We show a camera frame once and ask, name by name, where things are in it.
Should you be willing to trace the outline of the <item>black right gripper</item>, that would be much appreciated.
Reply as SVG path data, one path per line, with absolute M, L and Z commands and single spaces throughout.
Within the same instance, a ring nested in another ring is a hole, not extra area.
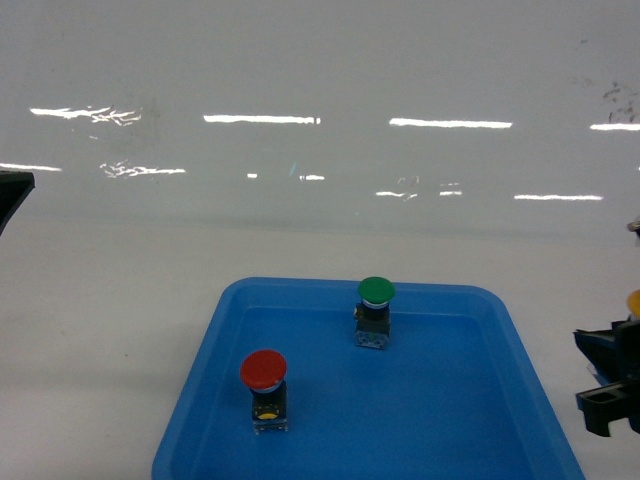
M 638 433 L 639 320 L 630 316 L 627 321 L 618 322 L 614 332 L 578 329 L 573 337 L 596 380 L 606 385 L 576 394 L 586 429 L 600 437 L 610 437 L 609 425 L 628 418 L 631 429 Z

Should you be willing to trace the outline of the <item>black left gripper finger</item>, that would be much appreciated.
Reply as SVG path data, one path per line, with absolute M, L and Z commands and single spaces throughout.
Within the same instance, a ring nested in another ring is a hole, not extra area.
M 35 188 L 31 172 L 2 171 L 0 174 L 0 232 L 3 232 L 12 216 Z

